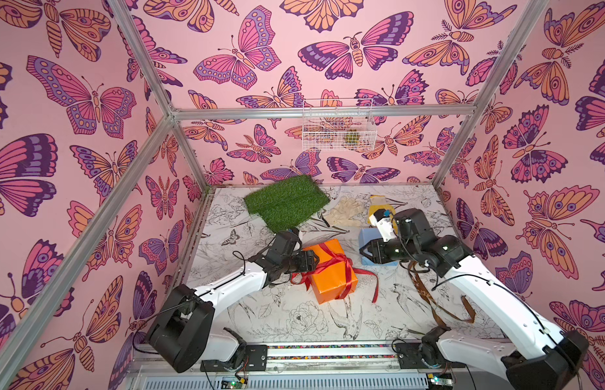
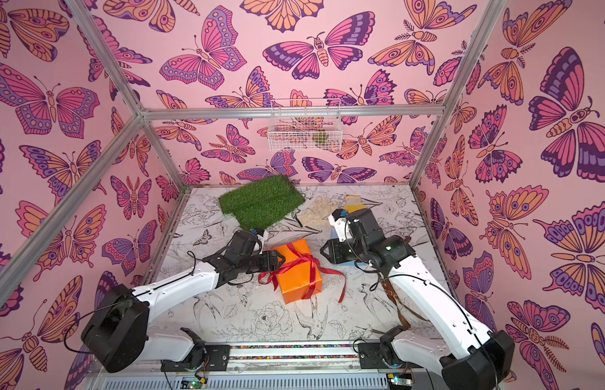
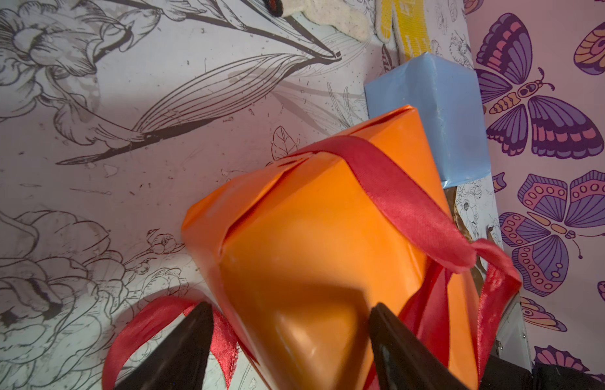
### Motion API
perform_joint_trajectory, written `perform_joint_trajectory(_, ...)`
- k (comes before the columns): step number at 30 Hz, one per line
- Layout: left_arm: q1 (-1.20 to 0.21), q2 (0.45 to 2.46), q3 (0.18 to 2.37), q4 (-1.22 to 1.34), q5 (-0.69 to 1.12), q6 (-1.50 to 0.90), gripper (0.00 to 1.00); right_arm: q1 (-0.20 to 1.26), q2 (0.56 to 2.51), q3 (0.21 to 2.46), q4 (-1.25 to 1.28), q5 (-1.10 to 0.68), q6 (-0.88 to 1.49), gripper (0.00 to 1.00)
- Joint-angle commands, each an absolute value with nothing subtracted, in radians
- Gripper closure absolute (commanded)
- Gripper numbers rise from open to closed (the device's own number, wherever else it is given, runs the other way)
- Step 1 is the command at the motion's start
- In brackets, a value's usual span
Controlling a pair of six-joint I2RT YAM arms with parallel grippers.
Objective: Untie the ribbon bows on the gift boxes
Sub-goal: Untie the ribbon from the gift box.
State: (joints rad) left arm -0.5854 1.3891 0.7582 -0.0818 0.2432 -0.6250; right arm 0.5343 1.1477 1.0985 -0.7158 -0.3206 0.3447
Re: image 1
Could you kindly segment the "light blue gift box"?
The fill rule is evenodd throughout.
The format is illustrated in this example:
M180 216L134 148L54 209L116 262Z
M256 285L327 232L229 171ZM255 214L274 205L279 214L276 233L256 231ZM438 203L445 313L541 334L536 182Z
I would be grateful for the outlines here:
M384 242L375 227L367 227L359 233L359 255L364 266L397 266L402 259L403 249L398 239Z

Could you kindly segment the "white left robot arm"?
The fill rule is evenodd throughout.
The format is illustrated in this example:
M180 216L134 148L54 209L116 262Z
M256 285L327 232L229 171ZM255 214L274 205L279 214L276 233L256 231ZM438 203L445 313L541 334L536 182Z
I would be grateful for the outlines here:
M275 284L282 276L315 271L319 257L305 251L296 228L278 232L269 244L250 258L235 256L242 267L210 284L177 286L155 315L144 342L177 373L197 362L205 369L236 371L250 359L247 342L229 328L217 329L214 320L244 297Z

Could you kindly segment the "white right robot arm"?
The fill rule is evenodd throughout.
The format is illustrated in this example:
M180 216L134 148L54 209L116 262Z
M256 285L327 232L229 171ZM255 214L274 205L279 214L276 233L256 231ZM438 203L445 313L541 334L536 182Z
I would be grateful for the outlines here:
M507 337L496 342L438 325L420 340L419 356L426 367L458 362L497 375L515 389L562 389L578 375L588 340L536 313L460 239L436 236L423 211L379 209L368 220L380 238L360 250L364 257L374 263L410 260L432 271L435 286L451 284L465 293Z

